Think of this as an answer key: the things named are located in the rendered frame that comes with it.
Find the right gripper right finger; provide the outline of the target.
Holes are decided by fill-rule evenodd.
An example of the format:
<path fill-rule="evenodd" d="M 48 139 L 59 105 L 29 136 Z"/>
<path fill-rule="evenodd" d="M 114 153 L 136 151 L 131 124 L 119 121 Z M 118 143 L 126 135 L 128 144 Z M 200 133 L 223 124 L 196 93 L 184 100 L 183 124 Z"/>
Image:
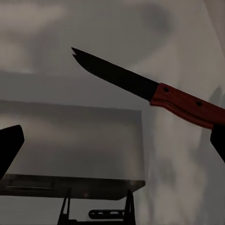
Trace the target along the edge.
<path fill-rule="evenodd" d="M 225 162 L 225 126 L 214 125 L 210 141 Z"/>

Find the parer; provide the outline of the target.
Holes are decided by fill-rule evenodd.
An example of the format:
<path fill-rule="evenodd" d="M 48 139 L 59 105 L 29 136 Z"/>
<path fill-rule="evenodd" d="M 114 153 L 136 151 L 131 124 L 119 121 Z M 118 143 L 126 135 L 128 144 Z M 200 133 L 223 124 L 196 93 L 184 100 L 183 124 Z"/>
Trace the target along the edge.
<path fill-rule="evenodd" d="M 165 102 L 176 109 L 206 123 L 225 126 L 225 109 L 163 83 L 157 83 L 97 56 L 72 47 L 87 65 L 152 96 L 156 102 Z"/>

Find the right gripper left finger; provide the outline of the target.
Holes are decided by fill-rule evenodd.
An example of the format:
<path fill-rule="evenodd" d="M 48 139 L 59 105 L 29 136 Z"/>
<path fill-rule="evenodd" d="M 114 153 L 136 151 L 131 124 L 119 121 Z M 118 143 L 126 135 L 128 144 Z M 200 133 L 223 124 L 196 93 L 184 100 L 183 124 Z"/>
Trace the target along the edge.
<path fill-rule="evenodd" d="M 0 180 L 4 177 L 23 144 L 24 135 L 21 125 L 0 130 Z"/>

